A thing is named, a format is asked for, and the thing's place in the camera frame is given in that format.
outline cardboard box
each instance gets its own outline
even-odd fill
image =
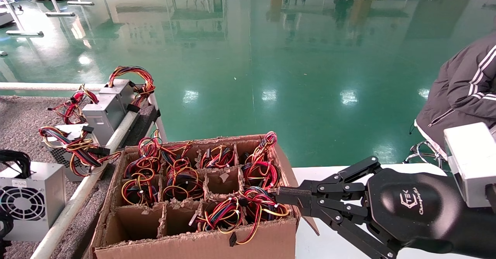
[[[301,217],[299,209],[290,206],[290,215],[284,219],[261,222],[254,238],[247,244],[229,246],[231,234],[219,231],[195,232],[195,225],[188,225],[195,213],[211,202],[225,200],[244,185],[239,167],[240,157],[251,153],[263,135],[249,135],[217,139],[198,140],[186,153],[193,166],[204,151],[218,145],[234,150],[234,165],[225,169],[200,169],[204,180],[204,198],[193,201],[164,201],[159,194],[159,203],[152,208],[126,205],[121,196],[125,167],[138,158],[138,148],[126,148],[114,172],[101,215],[95,230],[90,256],[94,259],[292,259],[295,256],[296,229]],[[167,143],[164,146],[184,144]],[[280,185],[298,186],[286,155],[279,145],[270,151],[275,165],[281,170]],[[158,177],[159,192],[164,188],[164,178]],[[312,218],[305,220],[318,233]],[[248,236],[252,228],[243,218],[243,225],[235,230],[239,240]]]

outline gray carpet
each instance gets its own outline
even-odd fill
[[[55,107],[67,98],[58,97],[17,97],[0,96],[0,142],[1,148],[23,151],[32,161],[55,162],[41,140],[38,128],[64,124],[54,112],[47,111],[47,107]],[[150,123],[154,120],[154,108],[141,109],[140,117],[136,122],[136,130],[132,130],[126,140],[126,145],[135,145],[145,136]],[[112,178],[114,165],[110,165],[103,174],[101,181],[90,193],[85,204],[76,216],[64,237],[52,255],[53,259],[80,259],[91,240],[101,205],[107,194]],[[67,199],[69,199],[79,183],[66,181]],[[38,243],[12,242],[7,248],[5,258],[30,258]]]

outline power supply unit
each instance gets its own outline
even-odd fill
[[[31,162],[32,175],[7,168],[0,172],[0,206],[14,218],[6,241],[41,241],[65,206],[65,180],[60,164]]]
[[[83,132],[83,128],[87,127],[88,124],[71,124],[71,125],[57,125],[55,128],[69,134],[67,136],[67,139],[73,141],[79,137],[81,137],[81,134]],[[92,134],[89,133],[86,135],[85,139],[92,139],[94,143],[98,144],[98,140],[96,137]],[[54,137],[48,137],[48,142],[50,142],[54,146],[60,146],[61,143],[60,141],[57,141]],[[67,152],[64,148],[50,148],[50,154],[52,157],[55,159],[55,161],[59,164],[62,164],[64,166],[64,174],[67,177],[69,181],[82,181],[83,176],[78,176],[72,172],[71,168],[69,167],[69,164],[71,162],[71,157],[72,153]],[[75,157],[74,159],[74,165],[76,166],[76,170],[79,173],[88,173],[89,167],[82,165],[81,161],[79,160],[78,157]]]
[[[126,112],[122,110],[115,94],[97,95],[97,104],[88,104],[82,112],[100,146],[106,146],[112,134],[117,130]]]
[[[131,84],[134,85],[129,80],[121,80],[115,79],[114,86],[109,88],[108,86],[104,87],[98,93],[99,95],[112,94],[117,97],[117,102],[122,108],[124,114],[127,113],[127,106],[134,99],[134,90],[131,87]]]

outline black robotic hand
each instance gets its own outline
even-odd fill
[[[374,174],[367,185],[353,181]],[[343,201],[361,200],[362,205]],[[377,157],[362,160],[323,181],[281,187],[281,204],[318,217],[373,259],[394,259],[409,247],[496,259],[496,215],[469,208],[452,177],[382,169]],[[369,233],[357,225],[365,223]]]

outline metal casing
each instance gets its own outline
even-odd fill
[[[65,206],[63,167],[31,162],[33,174],[25,180],[11,168],[0,172],[0,206],[14,217],[14,229],[4,240],[39,242],[45,237]]]
[[[489,207],[486,185],[496,183],[496,142],[484,123],[444,130],[448,164],[467,206]]]
[[[84,123],[84,124],[57,125],[57,126],[55,126],[55,128],[65,132],[65,133],[69,133],[67,138],[69,140],[74,140],[76,138],[81,137],[83,126],[88,126],[88,124]],[[96,137],[94,137],[93,134],[87,134],[85,138],[86,139],[90,138],[93,140],[93,142],[98,144],[98,140],[96,139]],[[60,145],[60,142],[57,141],[53,137],[49,137],[48,141],[53,145]],[[64,148],[50,148],[49,147],[48,149],[49,149],[52,157],[55,159],[55,162],[64,165],[64,175],[69,181],[78,182],[78,181],[83,180],[83,178],[84,178],[83,176],[78,176],[78,175],[74,174],[69,167],[69,164],[71,162],[72,153],[67,152]],[[76,169],[78,170],[78,172],[80,172],[80,173],[86,173],[89,171],[87,166],[84,166],[81,164],[81,161],[79,160],[78,157],[76,157],[74,159],[74,165],[75,165]]]
[[[97,96],[98,104],[88,104],[82,112],[100,146],[106,146],[112,134],[117,130],[126,113],[122,110],[117,96],[107,94]]]
[[[129,85],[129,80],[115,79],[114,86],[104,87],[98,94],[113,94],[117,97],[117,102],[122,107],[124,114],[127,113],[127,105],[134,99],[133,88]]]

